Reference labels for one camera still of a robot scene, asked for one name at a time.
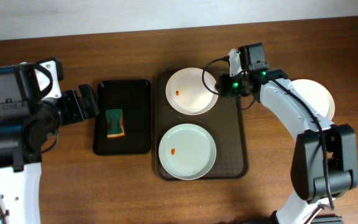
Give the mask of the green and orange sponge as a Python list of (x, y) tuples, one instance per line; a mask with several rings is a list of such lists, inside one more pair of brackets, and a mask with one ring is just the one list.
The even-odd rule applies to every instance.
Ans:
[(109, 109), (105, 111), (107, 121), (107, 137), (120, 138), (125, 136), (122, 109)]

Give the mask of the pale pink plate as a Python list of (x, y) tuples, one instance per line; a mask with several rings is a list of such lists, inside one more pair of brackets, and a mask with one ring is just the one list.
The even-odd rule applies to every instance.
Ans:
[(333, 119), (336, 109), (334, 98), (322, 84), (308, 79), (297, 79), (291, 84), (319, 114)]

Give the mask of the white plate top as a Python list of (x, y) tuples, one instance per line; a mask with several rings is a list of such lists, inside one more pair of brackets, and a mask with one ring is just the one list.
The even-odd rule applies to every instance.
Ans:
[[(200, 68), (184, 68), (168, 79), (165, 96), (170, 106), (179, 113), (199, 115), (216, 104), (218, 95), (211, 93), (204, 86), (202, 72)], [(210, 90), (215, 91), (216, 80), (210, 73), (204, 73), (204, 82)]]

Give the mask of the pale green plate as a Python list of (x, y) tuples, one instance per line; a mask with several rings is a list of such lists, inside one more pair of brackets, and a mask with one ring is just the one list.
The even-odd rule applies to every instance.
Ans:
[(170, 128), (158, 145), (162, 167), (180, 180), (195, 180), (206, 175), (215, 163), (217, 147), (212, 135), (196, 124)]

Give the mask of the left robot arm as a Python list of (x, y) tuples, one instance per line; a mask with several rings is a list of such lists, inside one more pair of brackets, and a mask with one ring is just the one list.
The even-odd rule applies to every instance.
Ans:
[(56, 95), (63, 80), (34, 63), (0, 67), (0, 223), (40, 223), (39, 185), (43, 145), (62, 126), (99, 114), (88, 85)]

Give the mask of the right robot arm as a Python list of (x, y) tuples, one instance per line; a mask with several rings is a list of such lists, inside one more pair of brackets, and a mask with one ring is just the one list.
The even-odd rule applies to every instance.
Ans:
[(321, 115), (295, 90), (283, 70), (270, 69), (261, 43), (231, 49), (221, 60), (229, 65), (229, 72), (219, 77), (217, 94), (253, 96), (295, 140), (290, 171), (293, 192), (269, 222), (343, 223), (340, 216), (320, 212), (334, 210), (334, 200), (357, 187), (355, 131)]

